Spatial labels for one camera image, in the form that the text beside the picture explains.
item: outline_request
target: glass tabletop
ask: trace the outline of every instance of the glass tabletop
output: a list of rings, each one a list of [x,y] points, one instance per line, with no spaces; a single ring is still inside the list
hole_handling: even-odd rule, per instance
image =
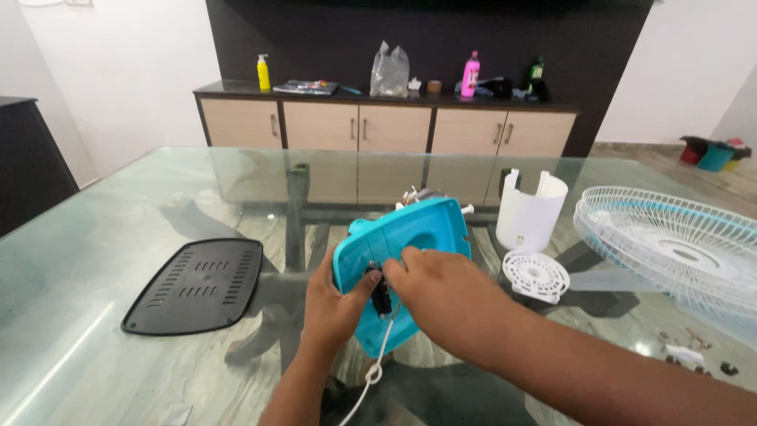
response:
[[[472,257],[503,282],[491,238],[503,176],[521,171],[533,193],[549,171],[570,191],[546,254],[570,272],[613,269],[581,246],[572,215],[591,186],[634,186],[709,202],[628,160],[391,155],[231,148],[153,151],[0,240],[0,424],[160,424],[172,404],[187,424],[256,424],[299,345],[305,283],[325,250],[358,218],[394,210],[429,187],[474,205]],[[265,261],[245,316],[180,337],[124,333],[120,322],[160,267],[186,243],[243,236]],[[556,307],[521,299],[548,318],[645,356],[712,343],[715,378],[757,389],[747,346],[678,310],[661,293],[572,292]],[[332,367],[322,420],[357,400],[371,360],[353,338]],[[351,424],[568,424],[501,379],[462,363],[418,333],[393,351]]]

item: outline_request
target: hand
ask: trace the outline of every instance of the hand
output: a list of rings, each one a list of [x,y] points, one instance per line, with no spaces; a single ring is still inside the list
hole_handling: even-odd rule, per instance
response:
[[[408,246],[405,268],[384,262],[384,275],[418,327],[463,361],[486,368],[493,319],[520,306],[464,255]]]
[[[335,356],[355,332],[360,314],[382,275],[378,270],[370,271],[343,295],[334,286],[333,261],[334,249],[331,249],[307,281],[302,330],[302,346],[329,356]]]

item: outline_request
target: yellow pump bottle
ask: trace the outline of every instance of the yellow pump bottle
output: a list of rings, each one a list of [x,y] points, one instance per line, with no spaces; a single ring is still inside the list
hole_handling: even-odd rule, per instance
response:
[[[268,54],[257,56],[257,79],[260,81],[260,90],[271,90],[271,81],[268,80],[268,64],[263,59],[266,56]]]

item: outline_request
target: pink bottle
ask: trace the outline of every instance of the pink bottle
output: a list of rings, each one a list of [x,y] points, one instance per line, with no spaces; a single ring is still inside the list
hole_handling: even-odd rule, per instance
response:
[[[478,81],[478,69],[481,64],[478,63],[478,51],[473,51],[473,56],[466,62],[466,70],[463,73],[463,87],[460,90],[462,96],[473,96],[475,85]]]

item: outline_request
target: black countertop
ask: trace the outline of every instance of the black countertop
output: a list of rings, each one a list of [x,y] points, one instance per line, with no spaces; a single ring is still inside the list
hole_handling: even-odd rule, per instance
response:
[[[297,102],[336,102],[364,105],[406,105],[428,107],[455,107],[455,108],[478,108],[478,109],[508,109],[513,111],[559,111],[578,112],[578,108],[572,105],[561,105],[542,102],[517,102],[493,98],[461,99],[452,93],[438,95],[421,92],[416,96],[407,98],[393,98],[389,96],[369,96],[367,93],[356,95],[347,90],[337,89],[331,96],[298,95],[294,93],[261,92],[257,81],[248,80],[219,80],[208,84],[194,93],[199,97],[214,97],[228,99],[259,99],[275,101]]]
[[[0,96],[0,107],[15,105],[24,102],[36,102],[34,98],[21,98],[18,96]]]

